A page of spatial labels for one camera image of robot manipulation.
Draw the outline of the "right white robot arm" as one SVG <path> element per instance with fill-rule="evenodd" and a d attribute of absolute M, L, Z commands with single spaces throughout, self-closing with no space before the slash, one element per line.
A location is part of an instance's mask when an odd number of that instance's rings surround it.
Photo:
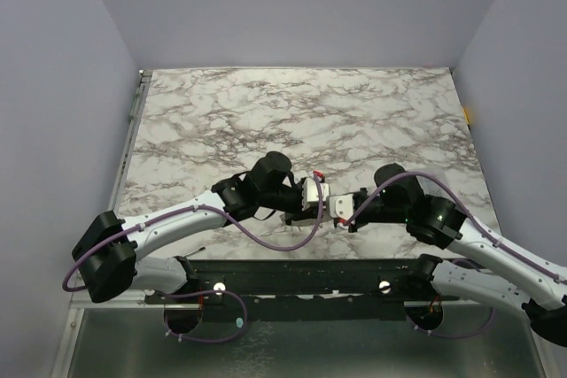
<path fill-rule="evenodd" d="M 566 268 L 511 242 L 477 219 L 440 179 L 390 164 L 375 173 L 373 192 L 348 201 L 350 231 L 366 223 L 403 223 L 417 241 L 480 264 L 486 272 L 460 272 L 442 260 L 407 278 L 408 292 L 426 299 L 438 292 L 525 316 L 532 331 L 566 345 Z"/>

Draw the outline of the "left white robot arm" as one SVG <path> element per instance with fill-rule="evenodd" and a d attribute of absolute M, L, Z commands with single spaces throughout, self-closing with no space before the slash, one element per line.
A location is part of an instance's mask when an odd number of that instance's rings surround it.
<path fill-rule="evenodd" d="M 131 289 L 141 276 L 136 265 L 162 247 L 248 220 L 260 208 L 301 212 L 303 186 L 302 180 L 294 179 L 291 161 L 271 151 L 252 170 L 218 181 L 181 204 L 127 218 L 113 211 L 98 214 L 74 246 L 72 257 L 90 300 L 103 303 Z"/>

